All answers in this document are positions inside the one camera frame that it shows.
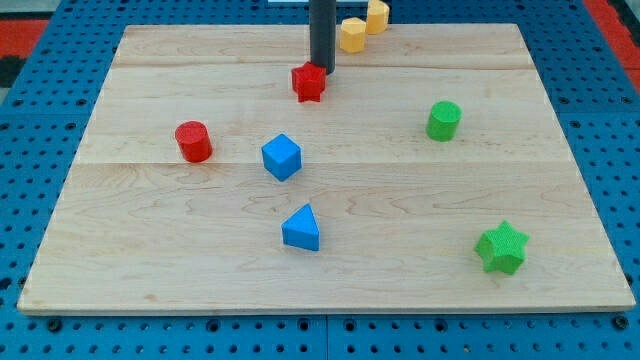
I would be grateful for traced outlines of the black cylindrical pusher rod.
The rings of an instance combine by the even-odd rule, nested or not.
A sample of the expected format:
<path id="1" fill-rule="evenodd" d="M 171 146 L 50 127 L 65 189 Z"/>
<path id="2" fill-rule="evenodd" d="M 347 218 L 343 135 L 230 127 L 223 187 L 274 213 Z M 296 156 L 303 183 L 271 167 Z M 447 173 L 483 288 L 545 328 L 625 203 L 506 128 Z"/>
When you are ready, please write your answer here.
<path id="1" fill-rule="evenodd" d="M 309 0 L 310 60 L 327 75 L 335 70 L 336 0 Z"/>

